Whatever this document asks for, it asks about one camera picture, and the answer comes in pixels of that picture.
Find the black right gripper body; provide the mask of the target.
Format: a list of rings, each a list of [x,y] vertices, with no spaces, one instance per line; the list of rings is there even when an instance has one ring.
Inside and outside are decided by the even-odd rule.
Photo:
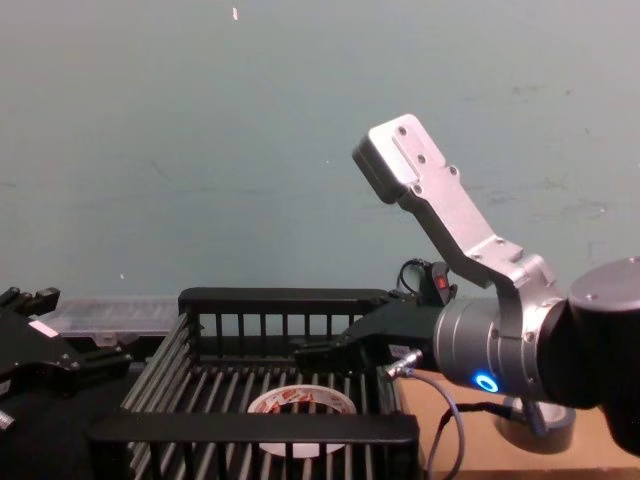
[[[367,313],[343,333],[345,369],[372,371],[419,350],[422,357],[417,368],[437,372],[434,356],[437,320],[437,307],[409,301],[391,302]]]

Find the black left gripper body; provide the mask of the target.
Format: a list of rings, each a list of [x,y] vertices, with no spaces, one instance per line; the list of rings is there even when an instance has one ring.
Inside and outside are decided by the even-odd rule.
[[[62,390],[76,353],[52,328],[8,310],[1,311],[1,397],[27,390]]]

